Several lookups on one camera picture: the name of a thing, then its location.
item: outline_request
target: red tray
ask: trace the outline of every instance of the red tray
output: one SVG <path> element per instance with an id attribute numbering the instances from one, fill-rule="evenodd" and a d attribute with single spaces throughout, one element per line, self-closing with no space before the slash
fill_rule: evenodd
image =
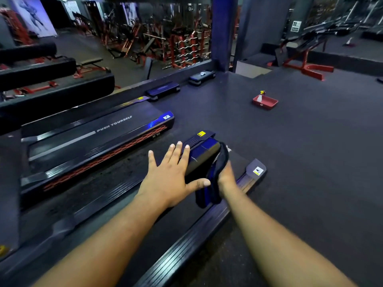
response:
<path id="1" fill-rule="evenodd" d="M 276 104 L 278 104 L 277 99 L 273 99 L 273 98 L 265 96 L 265 95 L 262 96 L 262 102 L 257 102 L 257 98 L 259 96 L 260 95 L 253 98 L 253 103 L 257 106 L 264 107 L 264 108 L 270 110 L 270 109 L 274 108 Z"/>

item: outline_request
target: person's left hand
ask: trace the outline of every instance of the person's left hand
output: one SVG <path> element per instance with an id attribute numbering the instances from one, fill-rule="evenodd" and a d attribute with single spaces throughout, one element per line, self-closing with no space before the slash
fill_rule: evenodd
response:
<path id="1" fill-rule="evenodd" d="M 161 164 L 157 166 L 153 151 L 149 151 L 149 170 L 142 181 L 138 196 L 149 195 L 163 199 L 166 207 L 176 206 L 197 189 L 210 185 L 206 178 L 185 184 L 185 172 L 189 162 L 189 145 L 185 146 L 180 159 L 182 142 L 171 144 Z"/>

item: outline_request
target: forearm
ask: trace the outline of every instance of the forearm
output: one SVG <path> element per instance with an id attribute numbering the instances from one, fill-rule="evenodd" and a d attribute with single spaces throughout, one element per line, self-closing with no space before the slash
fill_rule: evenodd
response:
<path id="1" fill-rule="evenodd" d="M 159 199 L 137 195 L 34 286 L 115 286 L 142 239 L 165 209 Z"/>
<path id="2" fill-rule="evenodd" d="M 268 216 L 238 188 L 225 191 L 224 196 L 271 286 L 355 286 L 330 261 Z"/>

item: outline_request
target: hand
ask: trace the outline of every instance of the hand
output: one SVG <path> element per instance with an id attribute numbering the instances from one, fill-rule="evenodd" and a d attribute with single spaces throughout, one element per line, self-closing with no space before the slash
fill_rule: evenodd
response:
<path id="1" fill-rule="evenodd" d="M 177 146 L 171 144 L 159 166 L 156 164 L 153 151 L 149 151 L 149 170 L 141 183 L 138 196 L 155 196 L 162 200 L 166 207 L 173 207 L 197 189 L 210 185 L 210 181 L 206 178 L 185 184 L 190 147 L 189 145 L 185 146 L 180 159 L 181 149 L 181 141 L 177 143 Z"/>
<path id="2" fill-rule="evenodd" d="M 230 161 L 227 162 L 225 168 L 219 174 L 218 186 L 223 197 L 225 197 L 227 191 L 238 188 Z"/>

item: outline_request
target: white warning sticker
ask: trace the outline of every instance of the white warning sticker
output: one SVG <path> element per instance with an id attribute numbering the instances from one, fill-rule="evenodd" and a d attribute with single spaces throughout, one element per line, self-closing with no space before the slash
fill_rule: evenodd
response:
<path id="1" fill-rule="evenodd" d="M 253 171 L 256 175 L 261 175 L 262 172 L 263 172 L 263 169 L 261 167 L 257 167 L 254 171 Z"/>
<path id="2" fill-rule="evenodd" d="M 291 26 L 291 32 L 299 32 L 299 28 L 301 28 L 302 21 L 294 21 Z"/>

